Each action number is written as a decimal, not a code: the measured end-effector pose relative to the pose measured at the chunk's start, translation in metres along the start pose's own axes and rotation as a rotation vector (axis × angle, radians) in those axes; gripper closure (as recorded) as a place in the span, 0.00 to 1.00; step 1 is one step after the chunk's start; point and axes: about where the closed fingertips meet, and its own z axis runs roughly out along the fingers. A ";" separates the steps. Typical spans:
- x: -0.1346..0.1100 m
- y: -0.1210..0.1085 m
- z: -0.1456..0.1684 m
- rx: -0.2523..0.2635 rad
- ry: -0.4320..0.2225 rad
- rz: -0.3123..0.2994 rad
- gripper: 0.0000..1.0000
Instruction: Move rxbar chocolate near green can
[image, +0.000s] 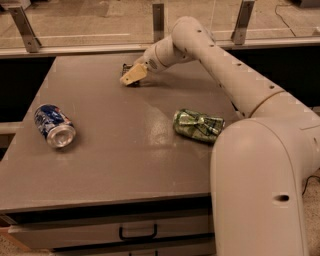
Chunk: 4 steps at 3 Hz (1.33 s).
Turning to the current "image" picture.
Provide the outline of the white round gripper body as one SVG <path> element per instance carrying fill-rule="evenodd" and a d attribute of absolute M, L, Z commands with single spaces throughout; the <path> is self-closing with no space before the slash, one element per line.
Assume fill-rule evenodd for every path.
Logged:
<path fill-rule="evenodd" d="M 167 36 L 147 48 L 135 64 L 141 64 L 149 72 L 159 73 L 169 67 L 192 60 L 192 41 Z"/>

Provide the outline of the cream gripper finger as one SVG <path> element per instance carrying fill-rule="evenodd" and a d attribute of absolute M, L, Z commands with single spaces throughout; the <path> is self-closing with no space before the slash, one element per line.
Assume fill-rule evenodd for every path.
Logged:
<path fill-rule="evenodd" d="M 137 63 L 131 69 L 131 78 L 134 80 L 142 80 L 147 76 L 147 67 L 144 64 Z"/>

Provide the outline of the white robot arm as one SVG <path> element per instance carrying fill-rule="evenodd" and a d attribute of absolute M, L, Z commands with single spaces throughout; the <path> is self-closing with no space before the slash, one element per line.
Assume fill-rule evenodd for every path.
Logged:
<path fill-rule="evenodd" d="M 241 120 L 217 138 L 210 183 L 217 256 L 309 256 L 302 181 L 320 168 L 320 117 L 181 17 L 126 72 L 125 85 L 190 59 L 218 82 Z"/>

